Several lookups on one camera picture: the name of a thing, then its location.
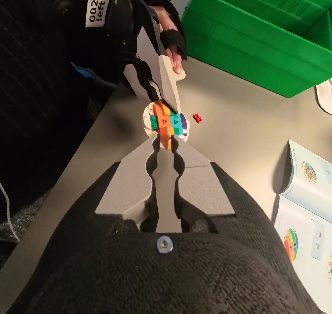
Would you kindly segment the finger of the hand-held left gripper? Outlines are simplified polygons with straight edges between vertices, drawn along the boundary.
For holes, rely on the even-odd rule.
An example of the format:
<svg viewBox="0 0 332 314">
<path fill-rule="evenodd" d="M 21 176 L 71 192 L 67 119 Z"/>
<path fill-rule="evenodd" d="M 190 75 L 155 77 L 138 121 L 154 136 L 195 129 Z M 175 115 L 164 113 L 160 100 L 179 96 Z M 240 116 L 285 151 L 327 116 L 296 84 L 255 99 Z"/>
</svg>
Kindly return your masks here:
<svg viewBox="0 0 332 314">
<path fill-rule="evenodd" d="M 157 70 L 157 85 L 161 98 L 176 113 L 181 113 L 180 97 L 177 82 L 185 79 L 185 71 L 181 69 L 180 74 L 173 71 L 170 58 L 166 55 L 158 56 L 159 69 Z"/>
<path fill-rule="evenodd" d="M 161 74 L 157 54 L 145 29 L 141 29 L 137 39 L 137 53 L 132 63 L 124 69 L 124 83 L 145 103 L 161 99 Z"/>
</svg>

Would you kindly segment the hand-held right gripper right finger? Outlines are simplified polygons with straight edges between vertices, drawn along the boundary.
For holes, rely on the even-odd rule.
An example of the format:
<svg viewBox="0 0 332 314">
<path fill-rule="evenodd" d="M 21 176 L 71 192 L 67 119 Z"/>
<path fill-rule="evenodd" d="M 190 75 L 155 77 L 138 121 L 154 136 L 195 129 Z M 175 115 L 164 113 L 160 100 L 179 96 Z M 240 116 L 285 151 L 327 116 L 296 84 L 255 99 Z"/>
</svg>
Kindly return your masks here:
<svg viewBox="0 0 332 314">
<path fill-rule="evenodd" d="M 212 218 L 234 216 L 235 211 L 208 158 L 172 135 L 175 182 L 174 208 L 183 233 L 190 232 L 197 220 L 210 224 Z"/>
</svg>

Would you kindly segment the wooden board on white stand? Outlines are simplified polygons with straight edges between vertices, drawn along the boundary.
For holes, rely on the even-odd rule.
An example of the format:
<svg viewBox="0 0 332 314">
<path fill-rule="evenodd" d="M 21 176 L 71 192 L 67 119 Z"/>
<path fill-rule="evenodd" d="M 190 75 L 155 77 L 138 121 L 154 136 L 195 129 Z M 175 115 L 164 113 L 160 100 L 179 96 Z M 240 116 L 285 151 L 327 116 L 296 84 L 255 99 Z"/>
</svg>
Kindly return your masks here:
<svg viewBox="0 0 332 314">
<path fill-rule="evenodd" d="M 332 79 L 328 79 L 314 88 L 319 107 L 327 114 L 332 115 Z"/>
</svg>

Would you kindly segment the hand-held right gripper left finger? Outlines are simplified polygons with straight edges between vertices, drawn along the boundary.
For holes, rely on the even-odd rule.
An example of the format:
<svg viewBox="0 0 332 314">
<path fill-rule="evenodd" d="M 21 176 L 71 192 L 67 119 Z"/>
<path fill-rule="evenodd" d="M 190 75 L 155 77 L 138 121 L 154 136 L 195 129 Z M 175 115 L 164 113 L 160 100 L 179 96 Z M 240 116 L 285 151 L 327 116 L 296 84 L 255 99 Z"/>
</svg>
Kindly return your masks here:
<svg viewBox="0 0 332 314">
<path fill-rule="evenodd" d="M 154 134 L 120 161 L 95 214 L 133 220 L 143 232 L 155 232 L 159 219 L 155 180 L 160 136 Z"/>
</svg>

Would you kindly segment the person's black top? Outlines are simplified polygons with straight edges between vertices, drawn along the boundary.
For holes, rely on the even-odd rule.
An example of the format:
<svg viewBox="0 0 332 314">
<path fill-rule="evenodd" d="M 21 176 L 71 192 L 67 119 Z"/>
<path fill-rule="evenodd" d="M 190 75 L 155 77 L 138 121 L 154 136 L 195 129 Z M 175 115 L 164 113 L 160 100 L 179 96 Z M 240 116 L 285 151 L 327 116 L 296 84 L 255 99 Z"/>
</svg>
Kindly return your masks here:
<svg viewBox="0 0 332 314">
<path fill-rule="evenodd" d="M 10 214 L 56 183 L 88 131 L 89 98 L 110 96 L 73 64 L 119 83 L 113 36 L 39 15 L 36 0 L 1 0 L 1 184 Z"/>
</svg>

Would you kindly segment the person's left hand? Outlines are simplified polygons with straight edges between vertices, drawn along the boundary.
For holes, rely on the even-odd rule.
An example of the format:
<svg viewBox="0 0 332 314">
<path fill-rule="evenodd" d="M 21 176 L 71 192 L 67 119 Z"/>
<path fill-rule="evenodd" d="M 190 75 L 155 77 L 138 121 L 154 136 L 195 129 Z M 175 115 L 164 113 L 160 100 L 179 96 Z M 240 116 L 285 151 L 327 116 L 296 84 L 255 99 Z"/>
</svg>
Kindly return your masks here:
<svg viewBox="0 0 332 314">
<path fill-rule="evenodd" d="M 151 8 L 156 12 L 161 32 L 168 30 L 176 30 L 176 31 L 178 30 L 164 7 L 152 6 Z M 177 74 L 180 74 L 182 71 L 182 57 L 178 53 L 177 46 L 176 45 L 169 46 L 166 49 L 166 53 L 171 60 L 173 71 Z"/>
</svg>

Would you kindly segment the open instruction booklet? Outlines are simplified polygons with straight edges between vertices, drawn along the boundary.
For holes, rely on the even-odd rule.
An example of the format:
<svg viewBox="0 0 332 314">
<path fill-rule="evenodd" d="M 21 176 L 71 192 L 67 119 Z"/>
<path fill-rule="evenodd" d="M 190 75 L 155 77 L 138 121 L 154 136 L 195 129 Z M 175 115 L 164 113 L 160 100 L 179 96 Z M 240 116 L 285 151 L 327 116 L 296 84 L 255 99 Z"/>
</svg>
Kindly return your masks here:
<svg viewBox="0 0 332 314">
<path fill-rule="evenodd" d="M 289 140 L 291 175 L 275 228 L 311 296 L 331 301 L 331 163 Z"/>
</svg>

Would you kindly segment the green divided plastic bin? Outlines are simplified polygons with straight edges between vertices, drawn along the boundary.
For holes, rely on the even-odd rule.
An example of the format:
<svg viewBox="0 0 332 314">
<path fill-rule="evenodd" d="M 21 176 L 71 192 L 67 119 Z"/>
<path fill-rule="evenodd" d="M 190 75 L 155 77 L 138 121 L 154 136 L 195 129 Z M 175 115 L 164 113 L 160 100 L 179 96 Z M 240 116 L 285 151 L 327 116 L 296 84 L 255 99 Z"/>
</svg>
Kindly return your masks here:
<svg viewBox="0 0 332 314">
<path fill-rule="evenodd" d="M 330 79 L 332 0 L 190 0 L 188 55 L 290 98 Z"/>
</svg>

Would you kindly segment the round multicolour lego build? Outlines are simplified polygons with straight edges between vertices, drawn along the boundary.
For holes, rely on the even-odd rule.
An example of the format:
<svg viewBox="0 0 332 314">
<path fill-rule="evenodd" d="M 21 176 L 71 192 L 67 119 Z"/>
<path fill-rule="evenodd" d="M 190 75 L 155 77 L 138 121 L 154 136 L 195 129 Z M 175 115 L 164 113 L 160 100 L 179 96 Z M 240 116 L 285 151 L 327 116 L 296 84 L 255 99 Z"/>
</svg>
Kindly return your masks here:
<svg viewBox="0 0 332 314">
<path fill-rule="evenodd" d="M 190 122 L 183 113 L 173 112 L 161 100 L 147 105 L 142 115 L 142 125 L 148 137 L 160 136 L 160 147 L 165 150 L 172 149 L 172 135 L 177 135 L 185 142 L 189 138 Z"/>
</svg>

